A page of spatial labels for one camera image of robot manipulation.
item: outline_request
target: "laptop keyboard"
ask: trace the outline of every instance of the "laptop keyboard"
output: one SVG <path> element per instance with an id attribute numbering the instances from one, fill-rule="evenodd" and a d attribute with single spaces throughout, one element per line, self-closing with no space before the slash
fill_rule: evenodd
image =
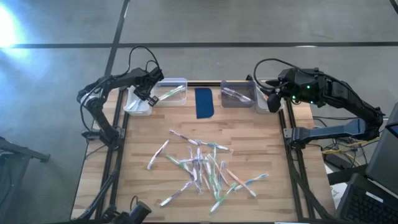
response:
<path id="1" fill-rule="evenodd" d="M 365 191 L 355 187 L 345 217 L 355 222 L 398 223 L 398 211 L 366 195 Z"/>

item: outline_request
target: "concrete floor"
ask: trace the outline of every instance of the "concrete floor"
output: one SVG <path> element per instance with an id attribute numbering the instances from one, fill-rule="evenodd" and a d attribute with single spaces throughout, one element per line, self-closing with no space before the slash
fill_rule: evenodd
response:
<path id="1" fill-rule="evenodd" d="M 122 0 L 0 2 L 18 44 L 111 43 Z M 388 0 L 132 1 L 121 42 L 374 42 L 398 41 L 398 14 Z M 113 73 L 126 69 L 119 49 Z M 40 152 L 32 161 L 6 223 L 68 220 L 85 140 L 76 94 L 104 75 L 110 49 L 1 49 L 0 136 Z M 154 49 L 167 77 L 239 80 L 262 58 L 276 57 L 347 81 L 389 114 L 398 101 L 398 47 Z M 149 58 L 136 52 L 132 66 Z M 284 66 L 259 70 L 275 77 Z M 330 107 L 319 116 L 352 116 Z M 327 125 L 337 124 L 325 121 Z M 366 149 L 368 159 L 372 148 Z"/>

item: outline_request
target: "clear plastic bin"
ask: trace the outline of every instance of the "clear plastic bin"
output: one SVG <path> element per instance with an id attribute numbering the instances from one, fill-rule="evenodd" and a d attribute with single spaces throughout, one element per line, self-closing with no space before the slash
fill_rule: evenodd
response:
<path id="1" fill-rule="evenodd" d="M 256 84 L 253 81 L 250 82 L 227 82 L 221 81 L 221 105 L 225 108 L 250 108 L 256 103 Z M 228 88 L 235 91 L 251 101 L 241 101 L 236 97 L 233 97 L 223 90 Z"/>
<path id="2" fill-rule="evenodd" d="M 137 95 L 134 94 L 134 90 L 136 88 L 134 86 L 130 86 L 129 93 L 127 96 L 127 102 L 124 106 L 125 112 L 129 113 L 131 116 L 149 116 L 152 114 L 152 107 L 149 106 L 148 101 L 142 101 L 138 98 Z M 132 102 L 137 101 L 137 104 L 134 106 L 131 105 Z"/>
<path id="3" fill-rule="evenodd" d="M 264 84 L 265 86 L 271 87 L 270 85 L 267 85 L 267 84 L 266 84 L 266 81 L 267 81 L 267 80 L 271 80 L 271 79 L 273 79 L 273 78 L 259 78 L 258 80 L 259 80 L 262 84 Z M 256 112 L 257 112 L 258 114 L 268 114 L 268 113 L 271 113 L 271 112 L 269 112 L 269 109 L 268 109 L 267 100 L 264 99 L 263 93 L 262 93 L 262 92 L 260 91 L 260 89 L 257 88 L 257 87 L 256 87 L 256 95 L 257 95 Z M 283 99 L 280 100 L 280 108 L 279 108 L 279 110 L 281 110 L 281 109 L 283 109 L 283 108 L 285 107 L 284 102 L 285 102 L 285 101 L 284 101 Z"/>
<path id="4" fill-rule="evenodd" d="M 170 96 L 167 96 L 172 90 L 180 87 L 181 90 L 177 91 Z M 155 106 L 182 106 L 187 102 L 187 88 L 188 83 L 185 78 L 164 78 L 162 81 L 156 83 L 154 87 L 154 95 L 159 98 Z"/>

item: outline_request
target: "wooden table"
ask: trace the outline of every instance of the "wooden table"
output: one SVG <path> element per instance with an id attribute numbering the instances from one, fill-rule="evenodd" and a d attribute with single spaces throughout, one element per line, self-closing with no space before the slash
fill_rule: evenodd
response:
<path id="1" fill-rule="evenodd" d="M 130 117 L 116 199 L 118 210 L 129 211 L 132 196 L 137 195 L 139 200 L 152 209 L 146 222 L 296 221 L 278 114 L 257 114 L 254 108 L 223 108 L 220 89 L 212 88 L 212 91 L 215 113 L 208 119 L 196 119 L 193 88 L 188 90 L 185 106 L 155 107 L 151 116 Z M 113 118 L 117 95 L 117 91 L 112 91 L 104 107 L 109 122 Z M 313 127 L 308 104 L 294 106 L 294 114 L 297 126 Z M 205 185 L 201 195 L 191 185 L 178 198 L 160 208 L 159 202 L 189 181 L 187 173 L 169 162 L 165 155 L 170 154 L 178 159 L 189 158 L 187 146 L 190 144 L 169 134 L 169 129 L 193 139 L 217 142 L 233 149 L 233 153 L 219 152 L 218 161 L 225 160 L 227 168 L 242 180 L 267 172 L 268 178 L 250 185 L 257 193 L 257 198 L 241 189 L 230 194 L 220 208 L 209 216 L 210 208 L 216 203 L 215 199 Z M 147 170 L 147 163 L 167 139 L 170 139 L 170 143 L 166 150 L 156 159 L 152 169 Z M 100 142 L 90 143 L 87 153 L 100 145 Z M 203 152 L 211 152 L 208 146 L 201 148 Z M 79 216 L 98 193 L 105 155 L 104 149 L 85 161 L 72 217 Z M 335 206 L 319 148 L 307 146 L 303 156 L 312 192 L 333 214 Z M 227 179 L 230 183 L 233 182 L 228 175 Z M 223 184 L 222 194 L 227 189 L 228 186 Z M 300 198 L 306 213 L 303 194 L 300 194 Z"/>

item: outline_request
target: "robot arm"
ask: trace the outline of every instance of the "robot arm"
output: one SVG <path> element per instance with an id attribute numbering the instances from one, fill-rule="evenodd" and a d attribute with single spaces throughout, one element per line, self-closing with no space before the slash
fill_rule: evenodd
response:
<path id="1" fill-rule="evenodd" d="M 115 88 L 133 85 L 136 87 L 134 94 L 141 100 L 148 100 L 148 104 L 154 106 L 159 99 L 156 96 L 150 97 L 150 91 L 163 78 L 163 73 L 159 67 L 151 72 L 135 68 L 123 75 L 101 77 L 96 82 L 87 85 L 78 92 L 77 101 L 94 117 L 100 130 L 85 131 L 82 135 L 88 139 L 99 138 L 107 146 L 116 149 L 122 133 L 116 127 L 110 125 L 103 113 L 103 105 L 108 99 L 109 92 Z"/>
<path id="2" fill-rule="evenodd" d="M 324 74 L 317 68 L 285 69 L 278 75 L 277 80 L 269 80 L 266 83 L 274 86 L 271 91 L 261 89 L 269 95 L 267 104 L 270 112 L 275 113 L 279 109 L 281 98 L 288 98 L 294 103 L 306 102 L 319 108 L 326 104 L 335 108 L 344 108 L 359 118 L 343 126 L 318 129 L 294 128 L 291 133 L 289 131 L 287 133 L 293 146 L 304 148 L 306 143 L 314 139 L 352 136 L 356 139 L 371 140 L 379 136 L 384 115 L 380 108 L 372 107 L 347 83 Z"/>

